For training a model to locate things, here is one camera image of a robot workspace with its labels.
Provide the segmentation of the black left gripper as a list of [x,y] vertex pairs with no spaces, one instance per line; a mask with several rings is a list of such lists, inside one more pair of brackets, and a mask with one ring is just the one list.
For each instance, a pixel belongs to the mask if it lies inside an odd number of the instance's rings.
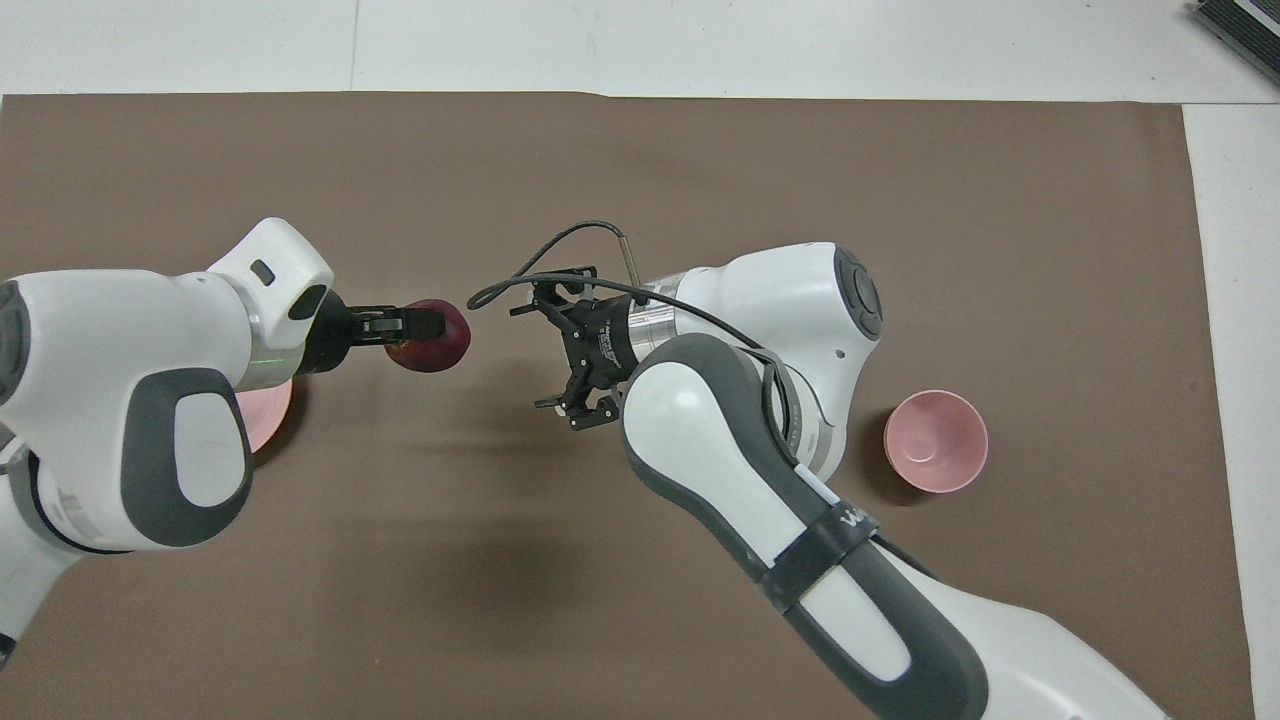
[[329,290],[319,304],[310,327],[300,375],[332,372],[356,343],[360,313],[364,311],[366,345],[403,345],[429,341],[445,333],[445,315],[430,307],[348,306]]

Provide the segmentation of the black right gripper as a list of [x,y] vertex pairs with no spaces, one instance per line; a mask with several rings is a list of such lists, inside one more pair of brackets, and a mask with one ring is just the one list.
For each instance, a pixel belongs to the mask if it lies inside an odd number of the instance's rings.
[[[572,430],[588,430],[618,421],[622,416],[617,391],[639,365],[630,337],[628,296],[596,300],[594,265],[518,275],[530,290],[525,304],[512,307],[511,316],[540,313],[549,322],[567,322],[561,329],[570,378],[559,395],[536,398],[534,407],[550,409]],[[594,391],[603,396],[591,400]]]

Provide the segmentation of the dark red apple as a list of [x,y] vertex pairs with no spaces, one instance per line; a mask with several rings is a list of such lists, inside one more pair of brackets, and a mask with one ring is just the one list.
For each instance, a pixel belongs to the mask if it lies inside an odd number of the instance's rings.
[[440,299],[422,299],[406,306],[430,310],[442,318],[442,333],[426,340],[408,338],[388,345],[385,354],[394,363],[411,372],[435,373],[454,366],[471,343],[471,331],[462,313]]

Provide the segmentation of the pink plate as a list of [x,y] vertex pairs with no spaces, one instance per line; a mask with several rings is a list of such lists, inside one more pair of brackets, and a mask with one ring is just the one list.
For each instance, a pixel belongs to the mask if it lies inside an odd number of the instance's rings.
[[265,448],[282,428],[291,407],[293,388],[294,382],[289,379],[270,388],[236,393],[252,454]]

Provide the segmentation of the pink bowl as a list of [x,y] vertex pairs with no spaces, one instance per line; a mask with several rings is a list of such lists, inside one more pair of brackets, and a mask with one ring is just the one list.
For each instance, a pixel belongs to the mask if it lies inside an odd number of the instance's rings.
[[977,406],[946,389],[923,389],[888,415],[884,455],[910,487],[950,495],[973,484],[989,457],[989,432]]

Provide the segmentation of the brown table mat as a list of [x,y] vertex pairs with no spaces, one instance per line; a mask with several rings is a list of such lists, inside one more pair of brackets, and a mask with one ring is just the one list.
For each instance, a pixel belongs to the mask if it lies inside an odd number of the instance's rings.
[[[945,580],[1044,612],[1176,720],[1256,720],[1181,110],[581,94],[8,96],[0,279],[205,268],[292,223],[352,304],[463,304],[600,218],[653,278],[792,242],[869,268],[884,337],[832,487]],[[873,720],[511,291],[466,359],[306,382],[236,523],[59,580],[0,720]],[[931,495],[890,413],[975,405]]]

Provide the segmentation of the dark striped box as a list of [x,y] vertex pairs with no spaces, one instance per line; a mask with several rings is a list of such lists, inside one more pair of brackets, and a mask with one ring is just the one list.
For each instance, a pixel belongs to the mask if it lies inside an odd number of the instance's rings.
[[1280,85],[1280,0],[1196,0],[1192,17]]

